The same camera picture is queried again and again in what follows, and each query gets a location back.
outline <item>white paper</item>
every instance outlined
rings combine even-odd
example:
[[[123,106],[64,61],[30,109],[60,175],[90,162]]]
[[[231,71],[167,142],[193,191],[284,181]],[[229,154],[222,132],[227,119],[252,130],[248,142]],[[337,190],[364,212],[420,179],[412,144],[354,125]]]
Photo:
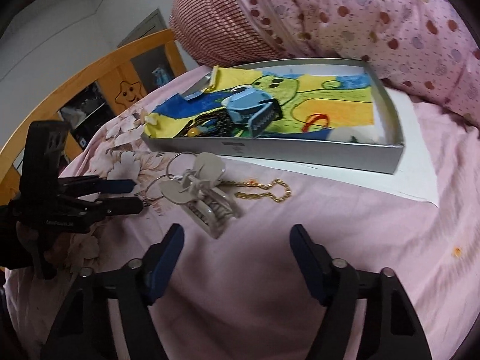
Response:
[[[405,149],[393,175],[310,163],[248,157],[223,157],[263,165],[264,167],[343,181],[407,199],[431,202],[438,206],[437,176],[431,162],[430,153],[422,137],[413,103],[404,92],[393,89],[387,89],[387,91],[397,109],[405,139]]]

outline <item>blue fabric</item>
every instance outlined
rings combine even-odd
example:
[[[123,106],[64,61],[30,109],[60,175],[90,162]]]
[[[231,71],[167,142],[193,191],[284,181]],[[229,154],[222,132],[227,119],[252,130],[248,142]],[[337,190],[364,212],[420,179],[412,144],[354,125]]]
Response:
[[[262,74],[264,76],[284,77],[286,79],[297,79],[298,77],[304,76],[304,74],[295,74],[295,73],[278,74],[278,73],[272,73],[272,72],[267,71],[267,70],[262,70]]]
[[[311,132],[295,132],[291,134],[278,134],[278,133],[268,133],[265,132],[262,134],[262,137],[267,138],[292,138],[292,139],[310,139],[310,140],[326,140],[333,128],[324,127],[318,131]]]
[[[225,91],[204,93],[202,96],[186,101],[177,93],[158,105],[153,112],[172,119],[183,119],[184,117],[196,116],[205,111],[221,108],[223,107],[221,101],[231,95],[230,92]]]
[[[360,89],[370,86],[370,76],[366,73],[357,76],[337,76],[337,81],[342,83],[338,89]]]

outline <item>orange string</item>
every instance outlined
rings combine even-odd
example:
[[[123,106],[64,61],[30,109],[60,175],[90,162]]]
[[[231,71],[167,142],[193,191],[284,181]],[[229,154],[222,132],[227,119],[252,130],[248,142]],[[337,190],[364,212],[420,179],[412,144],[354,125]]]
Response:
[[[325,125],[325,127],[328,127],[328,125],[330,124],[330,119],[328,118],[327,114],[312,114],[307,118],[307,122],[305,123],[305,126],[302,127],[301,131],[308,132],[308,130],[310,129],[310,126],[313,125],[313,123],[322,119],[327,121],[327,124]]]

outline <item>pink polka dot blanket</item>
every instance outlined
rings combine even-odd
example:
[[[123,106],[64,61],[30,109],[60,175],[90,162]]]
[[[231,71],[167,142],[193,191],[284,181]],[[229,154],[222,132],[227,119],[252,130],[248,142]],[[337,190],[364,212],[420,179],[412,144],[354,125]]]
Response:
[[[279,54],[369,61],[381,79],[478,125],[480,50],[448,0],[237,0]]]

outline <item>cartoon star face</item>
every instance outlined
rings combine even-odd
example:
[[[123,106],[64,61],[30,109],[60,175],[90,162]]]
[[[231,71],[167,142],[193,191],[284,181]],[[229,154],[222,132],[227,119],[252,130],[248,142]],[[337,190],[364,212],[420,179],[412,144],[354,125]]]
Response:
[[[255,89],[267,92],[273,98],[277,99],[280,105],[283,105],[296,95],[298,81],[296,79],[270,75],[256,79],[252,83],[252,86]]]
[[[117,104],[121,104],[125,109],[129,108],[132,104],[135,104],[141,98],[143,98],[140,90],[142,89],[142,83],[135,82],[133,84],[128,81],[122,81],[120,83],[120,93],[115,98]]]

